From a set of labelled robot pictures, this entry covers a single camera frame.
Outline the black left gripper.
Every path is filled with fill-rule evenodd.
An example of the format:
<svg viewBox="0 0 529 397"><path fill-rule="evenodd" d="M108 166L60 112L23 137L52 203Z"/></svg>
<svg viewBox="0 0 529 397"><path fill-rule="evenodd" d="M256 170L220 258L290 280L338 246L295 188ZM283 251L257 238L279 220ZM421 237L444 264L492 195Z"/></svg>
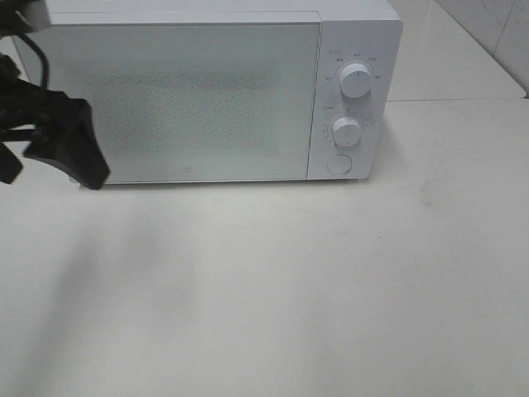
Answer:
<svg viewBox="0 0 529 397"><path fill-rule="evenodd" d="M81 98L47 91L49 61L43 53L41 83L20 78L11 57L1 54L0 180L12 184L23 165L5 145L26 141L23 156L53 166L82 186L99 190L110 175L93 129L92 108Z"/></svg>

